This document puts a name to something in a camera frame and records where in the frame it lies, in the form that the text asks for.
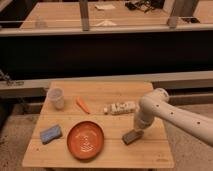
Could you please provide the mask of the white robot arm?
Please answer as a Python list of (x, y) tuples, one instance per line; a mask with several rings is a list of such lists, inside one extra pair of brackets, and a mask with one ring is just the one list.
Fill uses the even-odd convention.
[(134, 115), (135, 129), (150, 127), (158, 117), (213, 147), (213, 119), (174, 107), (168, 101), (169, 94), (163, 88), (144, 94)]

